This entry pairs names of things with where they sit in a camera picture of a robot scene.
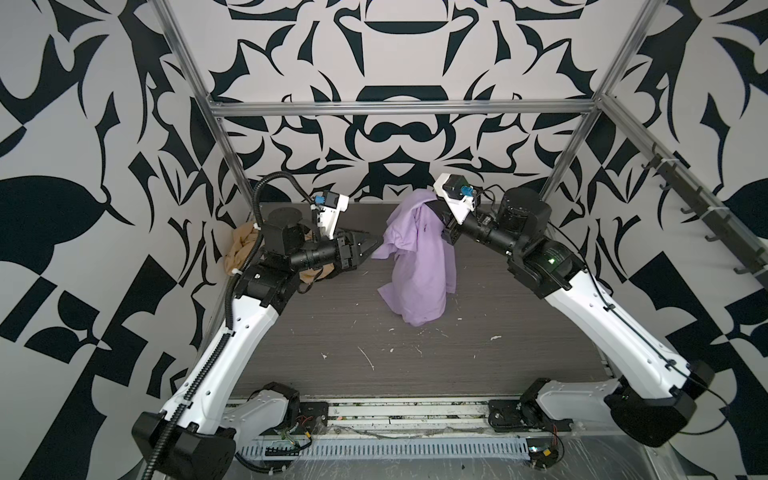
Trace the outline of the purple cloth shirt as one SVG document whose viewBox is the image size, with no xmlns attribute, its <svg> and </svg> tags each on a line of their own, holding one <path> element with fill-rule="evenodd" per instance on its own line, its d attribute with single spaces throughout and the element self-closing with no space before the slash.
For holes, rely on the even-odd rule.
<svg viewBox="0 0 768 480">
<path fill-rule="evenodd" d="M 434 192 L 418 189 L 405 197 L 386 221 L 376 260 L 394 259 L 391 281 L 378 293 L 395 314 L 413 327 L 439 319 L 447 296 L 456 292 L 456 260 L 442 238 L 444 224 L 430 208 Z"/>
</svg>

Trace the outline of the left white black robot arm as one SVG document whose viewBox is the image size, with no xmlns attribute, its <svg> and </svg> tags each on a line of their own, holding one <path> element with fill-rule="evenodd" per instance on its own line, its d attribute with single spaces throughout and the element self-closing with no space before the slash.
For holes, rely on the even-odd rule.
<svg viewBox="0 0 768 480">
<path fill-rule="evenodd" d="M 259 226 L 255 247 L 227 286 L 224 320 L 177 392 L 157 413 L 144 412 L 132 436 L 145 461 L 143 478 L 222 479 L 232 462 L 257 473 L 271 468 L 245 459 L 257 436 L 300 425 L 296 390 L 272 382 L 233 411 L 227 404 L 251 356 L 290 299 L 306 289 L 303 272 L 330 265 L 356 269 L 381 245 L 379 235 L 338 228 L 341 208 L 314 206 L 313 222 L 283 207 Z"/>
</svg>

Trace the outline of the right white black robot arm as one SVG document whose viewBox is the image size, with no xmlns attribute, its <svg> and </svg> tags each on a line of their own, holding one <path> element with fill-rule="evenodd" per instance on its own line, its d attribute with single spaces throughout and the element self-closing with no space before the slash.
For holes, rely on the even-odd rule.
<svg viewBox="0 0 768 480">
<path fill-rule="evenodd" d="M 689 432 L 713 370 L 649 333 L 598 284 L 575 249 L 547 234 L 551 208 L 536 192 L 509 189 L 496 212 L 484 212 L 480 190 L 460 176 L 448 176 L 434 190 L 437 198 L 428 205 L 443 222 L 446 240 L 466 236 L 502 255 L 514 278 L 571 320 L 619 372 L 592 383 L 539 379 L 521 397 L 518 420 L 504 428 L 586 420 L 650 447 Z"/>
</svg>

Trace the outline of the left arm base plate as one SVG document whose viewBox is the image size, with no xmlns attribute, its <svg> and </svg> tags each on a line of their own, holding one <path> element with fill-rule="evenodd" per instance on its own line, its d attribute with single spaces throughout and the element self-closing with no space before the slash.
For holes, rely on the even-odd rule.
<svg viewBox="0 0 768 480">
<path fill-rule="evenodd" d="M 277 435 L 287 431 L 308 430 L 315 433 L 325 427 L 329 419 L 328 402 L 322 401 L 300 401 L 299 403 L 290 403 L 288 411 L 283 420 L 276 426 L 264 431 L 264 434 Z"/>
</svg>

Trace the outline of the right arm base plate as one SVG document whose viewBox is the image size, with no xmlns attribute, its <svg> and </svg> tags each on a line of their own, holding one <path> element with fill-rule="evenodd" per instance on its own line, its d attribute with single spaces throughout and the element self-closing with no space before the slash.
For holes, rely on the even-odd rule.
<svg viewBox="0 0 768 480">
<path fill-rule="evenodd" d="M 488 423 L 497 433 L 523 431 L 571 432 L 572 420 L 553 420 L 535 401 L 489 400 Z"/>
</svg>

